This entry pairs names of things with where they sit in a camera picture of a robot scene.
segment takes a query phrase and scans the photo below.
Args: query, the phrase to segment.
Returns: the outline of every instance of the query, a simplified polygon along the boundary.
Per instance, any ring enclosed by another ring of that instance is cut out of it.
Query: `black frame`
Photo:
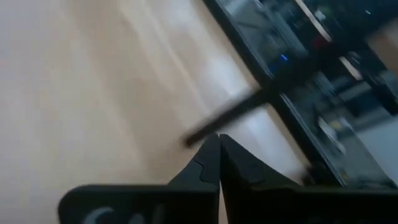
[[[260,86],[271,82],[271,77],[261,67],[260,62],[253,54],[250,46],[245,43],[245,40],[240,35],[239,31],[231,22],[229,15],[224,11],[217,0],[203,0],[203,2],[227,35],[228,39],[231,41],[239,56],[242,58],[243,62],[246,64]],[[313,166],[311,176],[315,183],[344,186],[345,183],[339,173],[337,173],[326,157],[323,156],[314,145],[314,139],[310,137],[311,134],[304,130],[295,117],[293,111],[289,108],[288,103],[284,101],[283,97],[279,95],[271,105],[278,112],[280,118],[301,147],[303,153],[311,162]]]

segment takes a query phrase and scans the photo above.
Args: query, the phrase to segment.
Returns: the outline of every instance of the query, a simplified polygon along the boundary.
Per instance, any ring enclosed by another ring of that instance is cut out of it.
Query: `black notched edge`
[[[169,182],[169,186],[195,189],[212,185],[219,189],[220,159],[220,139],[217,134],[211,134],[188,165]]]

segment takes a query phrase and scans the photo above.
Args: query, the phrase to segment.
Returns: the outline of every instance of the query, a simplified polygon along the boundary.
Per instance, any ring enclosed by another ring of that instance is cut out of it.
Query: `light wood surface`
[[[370,36],[368,44],[384,65],[398,76],[398,18]]]
[[[200,0],[0,2],[0,222],[56,223],[81,184],[166,183],[179,138],[256,87]],[[308,162],[272,109],[226,128],[292,178]]]

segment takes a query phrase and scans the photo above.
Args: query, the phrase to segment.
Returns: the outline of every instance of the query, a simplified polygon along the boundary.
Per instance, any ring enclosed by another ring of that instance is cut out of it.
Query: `black plastic piece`
[[[215,224],[220,181],[230,224],[398,220],[397,190],[301,187],[224,134],[211,135],[169,185],[78,187],[61,199],[58,216],[61,224]]]

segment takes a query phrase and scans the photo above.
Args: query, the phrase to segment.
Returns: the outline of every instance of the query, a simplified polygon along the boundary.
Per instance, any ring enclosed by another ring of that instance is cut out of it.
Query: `glass panel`
[[[342,39],[371,25],[369,15],[375,12],[377,3],[219,2],[270,76],[296,57],[314,52],[322,39]],[[398,132],[397,74],[389,71],[369,47],[335,60],[333,67],[314,74],[304,86],[284,93],[284,100],[320,153],[347,183],[386,183],[388,177],[398,182],[398,167],[388,159],[398,159],[398,152],[391,150],[398,145],[398,138],[391,133],[395,129]],[[389,133],[384,133],[387,125],[395,122],[395,126],[389,126]],[[389,145],[380,138],[387,135],[391,136],[389,141],[392,139]]]

